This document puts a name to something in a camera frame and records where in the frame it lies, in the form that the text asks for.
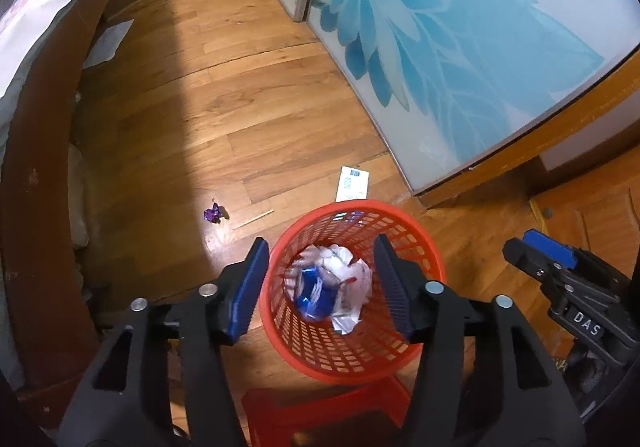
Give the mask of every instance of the blue flower pattern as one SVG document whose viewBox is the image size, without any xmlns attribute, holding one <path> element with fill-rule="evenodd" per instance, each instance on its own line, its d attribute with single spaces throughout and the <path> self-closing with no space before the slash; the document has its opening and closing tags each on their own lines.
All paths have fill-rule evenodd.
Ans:
<svg viewBox="0 0 640 447">
<path fill-rule="evenodd" d="M 383 106 L 432 117 L 460 162 L 511 134 L 506 106 L 531 119 L 602 56 L 536 0 L 314 0 L 354 78 Z"/>
</svg>

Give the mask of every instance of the red plastic basket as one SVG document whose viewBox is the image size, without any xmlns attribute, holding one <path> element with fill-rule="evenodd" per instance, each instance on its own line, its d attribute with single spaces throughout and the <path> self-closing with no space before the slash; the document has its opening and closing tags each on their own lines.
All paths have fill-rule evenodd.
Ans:
<svg viewBox="0 0 640 447">
<path fill-rule="evenodd" d="M 271 251 L 269 271 L 258 306 L 264 330 L 283 358 L 305 375 L 327 383 L 368 383 L 388 377 L 411 362 L 420 345 L 398 334 L 386 307 L 373 262 L 373 242 L 386 234 L 396 253 L 415 261 L 428 279 L 446 283 L 444 265 L 431 237 L 402 212 L 374 200 L 354 200 L 316 208 L 280 236 Z M 373 270 L 372 297 L 361 322 L 348 335 L 334 332 L 329 319 L 303 321 L 285 295 L 285 272 L 308 245 L 337 243 Z"/>
</svg>

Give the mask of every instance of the white paper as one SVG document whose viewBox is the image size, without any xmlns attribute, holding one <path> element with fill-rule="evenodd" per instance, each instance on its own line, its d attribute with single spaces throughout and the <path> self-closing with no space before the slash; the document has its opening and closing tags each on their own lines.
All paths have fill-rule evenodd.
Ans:
<svg viewBox="0 0 640 447">
<path fill-rule="evenodd" d="M 343 167 L 338 182 L 337 202 L 345 200 L 364 200 L 367 198 L 369 173 L 351 167 Z"/>
<path fill-rule="evenodd" d="M 131 28 L 132 24 L 133 19 L 107 28 L 95 42 L 94 47 L 91 48 L 86 61 L 84 61 L 84 64 L 82 65 L 82 69 L 85 70 L 91 66 L 95 66 L 96 64 L 113 59 L 116 55 L 118 46 L 120 46 L 120 43 L 129 31 L 129 28 Z"/>
</svg>

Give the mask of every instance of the blue wrapper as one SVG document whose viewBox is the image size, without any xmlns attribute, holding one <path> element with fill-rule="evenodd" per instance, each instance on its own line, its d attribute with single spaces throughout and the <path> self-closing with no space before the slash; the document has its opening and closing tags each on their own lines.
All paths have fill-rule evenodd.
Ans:
<svg viewBox="0 0 640 447">
<path fill-rule="evenodd" d="M 323 321 L 334 311 L 340 282 L 322 267 L 303 268 L 294 303 L 306 321 Z"/>
</svg>

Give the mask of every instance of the metal screw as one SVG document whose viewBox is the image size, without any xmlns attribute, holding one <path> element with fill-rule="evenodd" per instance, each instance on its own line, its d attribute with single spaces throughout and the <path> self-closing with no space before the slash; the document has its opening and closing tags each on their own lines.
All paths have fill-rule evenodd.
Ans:
<svg viewBox="0 0 640 447">
<path fill-rule="evenodd" d="M 218 292 L 218 287 L 213 283 L 203 284 L 198 288 L 198 293 L 203 297 L 211 297 Z"/>
<path fill-rule="evenodd" d="M 134 312 L 142 311 L 146 308 L 146 299 L 144 297 L 138 297 L 137 299 L 133 299 L 131 302 L 131 309 Z"/>
<path fill-rule="evenodd" d="M 495 303 L 500 306 L 500 308 L 511 308 L 513 306 L 513 301 L 508 295 L 498 295 L 498 297 L 495 298 Z"/>
<path fill-rule="evenodd" d="M 429 293 L 433 293 L 434 295 L 444 292 L 444 286 L 442 285 L 442 283 L 438 283 L 438 281 L 429 281 L 424 285 L 424 289 Z"/>
</svg>

